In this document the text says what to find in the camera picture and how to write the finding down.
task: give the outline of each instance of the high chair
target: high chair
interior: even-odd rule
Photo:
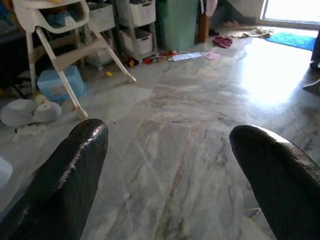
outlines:
[[[31,74],[31,85],[35,92],[36,86],[36,72],[35,72],[35,62],[36,56],[34,53],[34,45],[32,39],[32,33],[36,32],[46,53],[52,62],[53,67],[57,71],[62,83],[69,94],[75,109],[77,110],[78,117],[80,119],[85,119],[88,117],[86,111],[80,106],[80,103],[74,94],[72,88],[70,87],[68,80],[63,72],[68,66],[74,62],[82,59],[86,55],[96,52],[100,49],[106,49],[110,56],[113,58],[115,63],[119,66],[122,72],[128,78],[130,83],[136,82],[136,79],[127,71],[123,66],[121,61],[112,51],[108,43],[105,41],[103,36],[99,33],[97,26],[93,21],[89,19],[89,8],[85,0],[61,0],[60,3],[53,3],[48,0],[13,0],[14,11],[17,19],[19,20],[21,26],[26,31],[26,42],[28,50],[29,67]],[[45,19],[43,12],[54,10],[55,8],[68,8],[68,10],[75,11],[78,15],[77,19],[74,20],[72,17],[65,18],[65,26],[52,26]],[[96,39],[90,44],[85,46],[80,46],[80,36],[79,27],[87,25],[85,27],[89,28],[96,36]],[[46,36],[44,35],[42,28],[48,30],[54,34],[61,34],[68,31],[75,32],[75,38],[78,43],[78,48],[76,50],[64,53],[62,55],[56,56],[50,46]]]

